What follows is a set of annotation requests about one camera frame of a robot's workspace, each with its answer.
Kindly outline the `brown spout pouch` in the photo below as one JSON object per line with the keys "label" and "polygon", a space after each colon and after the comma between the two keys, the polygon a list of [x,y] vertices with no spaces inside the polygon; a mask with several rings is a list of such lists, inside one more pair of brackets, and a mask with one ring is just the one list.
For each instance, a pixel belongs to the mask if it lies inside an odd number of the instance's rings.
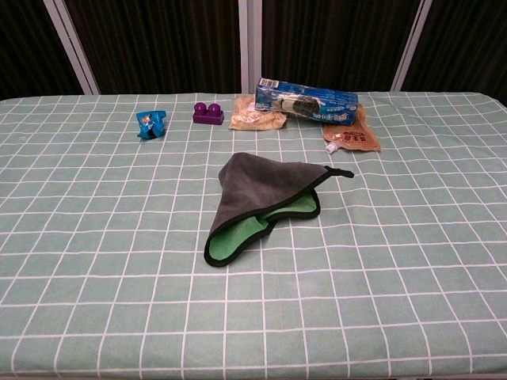
{"label": "brown spout pouch", "polygon": [[352,125],[325,125],[323,128],[323,138],[326,141],[325,152],[333,154],[340,149],[363,152],[381,151],[375,134],[366,124],[365,116],[364,108],[359,104]]}

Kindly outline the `white partition frame post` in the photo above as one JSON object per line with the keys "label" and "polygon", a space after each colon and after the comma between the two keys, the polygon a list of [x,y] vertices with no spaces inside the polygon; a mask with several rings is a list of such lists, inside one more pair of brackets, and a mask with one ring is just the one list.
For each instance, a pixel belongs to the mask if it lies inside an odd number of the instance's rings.
{"label": "white partition frame post", "polygon": [[419,1],[419,6],[414,17],[414,22],[407,37],[406,45],[404,47],[398,68],[395,72],[395,76],[391,84],[391,91],[396,92],[402,89],[432,4],[433,0]]}
{"label": "white partition frame post", "polygon": [[242,93],[253,94],[262,77],[262,0],[238,0]]}
{"label": "white partition frame post", "polygon": [[99,95],[100,90],[89,60],[64,0],[43,0],[51,22],[85,95]]}

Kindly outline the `grey and green cloth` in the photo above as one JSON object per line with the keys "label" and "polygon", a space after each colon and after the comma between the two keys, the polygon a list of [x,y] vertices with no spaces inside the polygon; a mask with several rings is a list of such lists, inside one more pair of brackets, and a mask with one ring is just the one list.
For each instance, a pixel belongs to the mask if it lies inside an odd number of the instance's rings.
{"label": "grey and green cloth", "polygon": [[315,188],[330,177],[353,178],[354,173],[245,152],[233,154],[219,172],[222,195],[205,242],[205,261],[224,267],[270,234],[278,221],[318,216]]}

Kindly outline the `small blue snack wrapper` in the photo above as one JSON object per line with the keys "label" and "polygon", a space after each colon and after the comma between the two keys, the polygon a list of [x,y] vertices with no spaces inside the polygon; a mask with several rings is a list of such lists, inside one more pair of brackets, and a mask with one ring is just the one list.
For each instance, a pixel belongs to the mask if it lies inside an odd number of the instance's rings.
{"label": "small blue snack wrapper", "polygon": [[166,118],[165,111],[147,111],[138,112],[136,119],[139,123],[139,134],[137,135],[142,140],[151,140],[162,137],[165,132],[164,119]]}

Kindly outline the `green grid-patterned table mat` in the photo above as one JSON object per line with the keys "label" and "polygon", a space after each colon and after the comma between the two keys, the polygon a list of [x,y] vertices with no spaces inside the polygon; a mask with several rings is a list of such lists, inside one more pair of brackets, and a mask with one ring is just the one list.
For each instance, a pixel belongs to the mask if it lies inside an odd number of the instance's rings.
{"label": "green grid-patterned table mat", "polygon": [[[193,123],[231,95],[0,101],[0,380],[507,374],[507,107],[479,93],[362,93],[381,151],[319,125]],[[142,140],[138,112],[165,111]],[[214,268],[232,154],[350,170],[318,217]]]}

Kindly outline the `purple toy building block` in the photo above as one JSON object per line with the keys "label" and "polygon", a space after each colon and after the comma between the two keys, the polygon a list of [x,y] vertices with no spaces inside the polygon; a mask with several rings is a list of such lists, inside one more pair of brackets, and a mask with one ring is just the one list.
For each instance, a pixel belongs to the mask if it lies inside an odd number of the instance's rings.
{"label": "purple toy building block", "polygon": [[224,113],[219,104],[195,103],[193,111],[193,122],[195,124],[221,125],[223,120]]}

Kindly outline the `clear bag of beige snack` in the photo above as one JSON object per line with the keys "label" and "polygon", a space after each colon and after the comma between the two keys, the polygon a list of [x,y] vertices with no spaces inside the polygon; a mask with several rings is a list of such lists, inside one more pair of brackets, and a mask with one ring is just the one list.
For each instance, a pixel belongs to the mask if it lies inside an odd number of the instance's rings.
{"label": "clear bag of beige snack", "polygon": [[287,117],[282,112],[258,111],[253,95],[238,95],[229,128],[236,131],[267,131],[281,129]]}

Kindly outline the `blue cookie box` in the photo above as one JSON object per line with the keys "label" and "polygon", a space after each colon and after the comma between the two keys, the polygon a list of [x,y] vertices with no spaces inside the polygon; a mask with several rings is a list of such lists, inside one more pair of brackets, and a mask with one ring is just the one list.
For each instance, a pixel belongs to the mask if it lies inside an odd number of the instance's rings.
{"label": "blue cookie box", "polygon": [[315,88],[261,78],[254,94],[258,111],[275,111],[323,124],[350,126],[356,119],[359,100],[356,93]]}

